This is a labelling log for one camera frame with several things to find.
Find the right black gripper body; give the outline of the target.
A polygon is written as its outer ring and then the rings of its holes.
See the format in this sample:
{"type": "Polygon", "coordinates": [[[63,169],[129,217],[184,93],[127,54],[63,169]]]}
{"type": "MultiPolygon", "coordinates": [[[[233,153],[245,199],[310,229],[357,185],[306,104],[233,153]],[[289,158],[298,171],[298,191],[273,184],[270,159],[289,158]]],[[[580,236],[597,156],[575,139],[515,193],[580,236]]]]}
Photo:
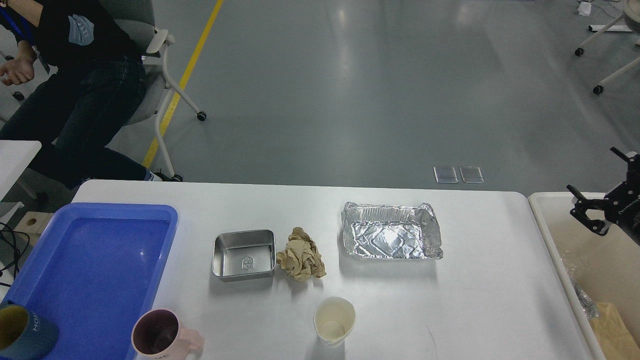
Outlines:
{"type": "Polygon", "coordinates": [[[605,219],[617,225],[637,245],[640,244],[639,187],[622,182],[608,192],[603,200],[605,219]]]}

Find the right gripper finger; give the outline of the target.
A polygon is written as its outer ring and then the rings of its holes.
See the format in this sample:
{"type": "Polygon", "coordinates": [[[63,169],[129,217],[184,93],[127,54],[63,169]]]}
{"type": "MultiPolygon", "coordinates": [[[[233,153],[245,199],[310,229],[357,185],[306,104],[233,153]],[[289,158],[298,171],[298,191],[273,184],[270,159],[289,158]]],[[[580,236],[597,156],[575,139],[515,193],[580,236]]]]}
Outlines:
{"type": "Polygon", "coordinates": [[[627,164],[624,184],[629,188],[640,187],[640,155],[637,152],[622,153],[615,146],[611,146],[610,151],[627,164]]]}
{"type": "Polygon", "coordinates": [[[611,208],[611,200],[608,198],[587,199],[571,184],[568,184],[566,188],[575,198],[574,207],[570,210],[570,215],[592,233],[599,236],[605,236],[608,234],[611,226],[610,221],[606,219],[591,219],[587,215],[587,211],[598,210],[605,212],[607,209],[611,208]]]}

